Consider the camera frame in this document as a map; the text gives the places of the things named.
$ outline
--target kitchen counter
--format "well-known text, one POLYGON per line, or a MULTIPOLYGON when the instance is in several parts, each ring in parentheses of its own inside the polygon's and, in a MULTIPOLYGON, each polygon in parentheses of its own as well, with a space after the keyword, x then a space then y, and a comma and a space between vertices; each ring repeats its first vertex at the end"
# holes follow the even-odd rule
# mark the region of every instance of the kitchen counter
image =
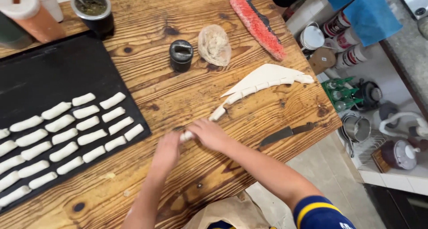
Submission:
MULTIPOLYGON (((72 179, 0 216, 0 228, 119 228, 149 169, 158 139, 180 125, 208 117, 220 96, 265 63, 315 75, 271 0, 253 0, 270 19, 287 53, 276 62, 250 35, 229 0, 111 0, 115 35, 104 45, 153 135, 122 150, 72 179), (227 67, 208 64, 197 53, 199 31, 218 24, 229 35, 227 67), (169 45, 189 41, 192 67, 183 74, 169 67, 169 45)), ((87 28, 61 3, 67 35, 87 28)), ((1 49, 0 57, 17 51, 1 49)), ((310 132, 264 147, 262 153, 286 162, 340 127, 321 85, 280 85, 227 107, 219 124, 232 138, 254 149, 266 136, 286 127, 317 122, 310 132)), ((181 146, 181 158, 168 177, 156 228, 181 228, 207 204, 241 192, 254 183, 237 163, 199 142, 181 146)))
POLYGON ((403 24, 396 34, 385 39, 388 50, 392 52, 407 81, 428 108, 428 40, 419 32, 417 21, 401 0, 387 0, 393 13, 403 24))

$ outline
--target scrub brush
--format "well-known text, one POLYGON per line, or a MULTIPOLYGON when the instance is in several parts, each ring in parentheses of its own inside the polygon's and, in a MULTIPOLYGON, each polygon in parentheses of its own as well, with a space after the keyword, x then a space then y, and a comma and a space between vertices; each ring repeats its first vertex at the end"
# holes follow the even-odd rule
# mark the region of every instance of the scrub brush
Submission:
POLYGON ((286 56, 284 48, 278 41, 278 37, 272 34, 263 21, 250 7, 247 0, 230 0, 233 10, 241 19, 250 34, 263 46, 275 59, 281 61, 286 56))

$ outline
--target knife blade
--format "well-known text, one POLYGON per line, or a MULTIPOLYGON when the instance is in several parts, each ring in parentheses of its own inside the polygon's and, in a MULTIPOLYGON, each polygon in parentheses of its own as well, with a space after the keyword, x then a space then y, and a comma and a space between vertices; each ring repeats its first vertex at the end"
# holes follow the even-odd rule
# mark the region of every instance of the knife blade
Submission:
POLYGON ((268 145, 274 142, 277 142, 278 140, 285 139, 287 137, 293 136, 295 134, 303 133, 312 130, 315 127, 314 123, 308 122, 306 125, 297 126, 296 128, 292 129, 290 126, 287 126, 283 128, 280 131, 277 131, 270 136, 263 139, 260 143, 260 146, 268 145))

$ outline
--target tiled floor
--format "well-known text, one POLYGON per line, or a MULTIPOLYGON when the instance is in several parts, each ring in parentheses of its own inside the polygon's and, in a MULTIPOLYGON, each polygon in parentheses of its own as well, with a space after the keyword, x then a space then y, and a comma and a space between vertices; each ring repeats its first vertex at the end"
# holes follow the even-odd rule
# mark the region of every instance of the tiled floor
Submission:
MULTIPOLYGON (((353 164, 344 153, 337 135, 332 133, 287 162, 287 165, 318 187, 348 217, 356 229, 385 228, 364 187, 355 179, 358 180, 358 172, 347 166, 353 164)), ((271 225, 278 229, 296 228, 286 204, 259 183, 249 187, 247 192, 261 207, 271 225)))

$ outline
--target person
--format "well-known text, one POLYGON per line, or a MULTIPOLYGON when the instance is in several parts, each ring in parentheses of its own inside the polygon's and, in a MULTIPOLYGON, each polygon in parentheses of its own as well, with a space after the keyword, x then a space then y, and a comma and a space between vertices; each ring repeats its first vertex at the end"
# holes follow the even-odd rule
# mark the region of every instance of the person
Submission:
MULTIPOLYGON (((287 204, 293 211, 297 229, 355 229, 340 210, 302 175, 284 163, 230 138, 216 123, 208 119, 199 119, 190 124, 186 130, 193 132, 196 139, 199 139, 207 148, 221 152, 239 163, 261 185, 287 204)), ((122 229, 154 228, 163 186, 180 157, 180 134, 173 131, 159 139, 151 167, 142 183, 141 191, 124 220, 122 229)), ((232 225, 225 221, 213 222, 213 224, 216 228, 231 228, 232 225)))

